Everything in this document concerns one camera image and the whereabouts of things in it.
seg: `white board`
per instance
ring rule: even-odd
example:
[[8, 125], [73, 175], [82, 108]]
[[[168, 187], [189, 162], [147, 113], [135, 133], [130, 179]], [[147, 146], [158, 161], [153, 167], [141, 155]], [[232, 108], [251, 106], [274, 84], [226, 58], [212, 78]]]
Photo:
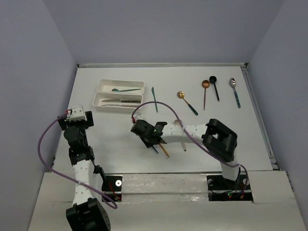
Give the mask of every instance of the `white board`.
[[[201, 83], [216, 76], [220, 102], [214, 86], [206, 91], [203, 111], [204, 89]], [[229, 79], [236, 80], [236, 90], [241, 103], [237, 107]], [[187, 144], [184, 152], [179, 143], [164, 145], [170, 158], [157, 147], [159, 154], [147, 149], [140, 138], [130, 132], [129, 113], [104, 113], [92, 106], [100, 79], [137, 80], [145, 82], [143, 101], [152, 101], [154, 87], [156, 100], [173, 107], [186, 125], [205, 124], [216, 118], [238, 135], [237, 157], [248, 170], [272, 170], [257, 118], [249, 97], [240, 67], [132, 67], [132, 68], [80, 68], [77, 71], [69, 107], [83, 105], [93, 112], [94, 126], [87, 130], [89, 145], [95, 154], [95, 163], [106, 173], [176, 173], [221, 171], [220, 164], [193, 144]], [[185, 99], [199, 113], [196, 116], [187, 104], [177, 98], [183, 91]], [[162, 105], [146, 105], [141, 109], [149, 123], [173, 122], [174, 115]], [[54, 169], [72, 171], [68, 144], [62, 136], [56, 154]]]

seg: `silver spoon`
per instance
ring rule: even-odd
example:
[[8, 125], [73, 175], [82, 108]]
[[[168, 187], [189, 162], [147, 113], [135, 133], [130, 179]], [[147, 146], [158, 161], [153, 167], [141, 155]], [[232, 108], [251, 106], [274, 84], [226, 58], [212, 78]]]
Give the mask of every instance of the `silver spoon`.
[[235, 79], [234, 79], [234, 78], [231, 78], [231, 79], [230, 79], [229, 85], [230, 85], [230, 87], [233, 88], [234, 96], [235, 96], [236, 103], [237, 103], [237, 107], [238, 107], [238, 108], [241, 108], [241, 104], [240, 104], [240, 101], [239, 101], [239, 97], [237, 96], [237, 92], [236, 92], [236, 89], [235, 89], [236, 82], [235, 82]]

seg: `wooden stick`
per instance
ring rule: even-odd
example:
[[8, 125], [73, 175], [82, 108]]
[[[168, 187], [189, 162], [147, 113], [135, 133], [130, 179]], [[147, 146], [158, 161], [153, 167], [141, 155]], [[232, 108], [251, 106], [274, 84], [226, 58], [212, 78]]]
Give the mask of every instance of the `wooden stick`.
[[163, 147], [163, 145], [162, 145], [162, 144], [159, 144], [159, 146], [163, 149], [163, 151], [164, 151], [164, 153], [166, 154], [166, 156], [167, 156], [168, 158], [170, 158], [168, 152], [167, 152], [166, 149]]

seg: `gray wall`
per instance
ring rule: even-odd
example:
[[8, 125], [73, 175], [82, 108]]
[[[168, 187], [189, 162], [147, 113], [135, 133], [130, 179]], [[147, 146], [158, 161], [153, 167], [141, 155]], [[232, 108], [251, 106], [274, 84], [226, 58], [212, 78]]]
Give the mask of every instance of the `gray wall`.
[[[37, 142], [67, 107], [76, 64], [41, 0], [1, 1], [0, 31], [0, 230], [26, 231], [45, 170]], [[42, 146], [49, 163], [59, 137]]]
[[283, 0], [44, 0], [77, 63], [249, 62]]
[[286, 0], [249, 64], [279, 166], [308, 228], [308, 1]]

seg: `green-handled knife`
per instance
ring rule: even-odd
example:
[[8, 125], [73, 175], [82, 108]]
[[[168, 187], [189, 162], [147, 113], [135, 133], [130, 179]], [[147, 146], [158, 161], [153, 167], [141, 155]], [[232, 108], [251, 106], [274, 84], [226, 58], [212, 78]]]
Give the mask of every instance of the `green-handled knife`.
[[[154, 97], [154, 101], [156, 102], [156, 97], [155, 97], [154, 87], [152, 87], [152, 94], [153, 94], [153, 97]], [[156, 108], [156, 112], [158, 113], [157, 103], [155, 103], [155, 108]]]

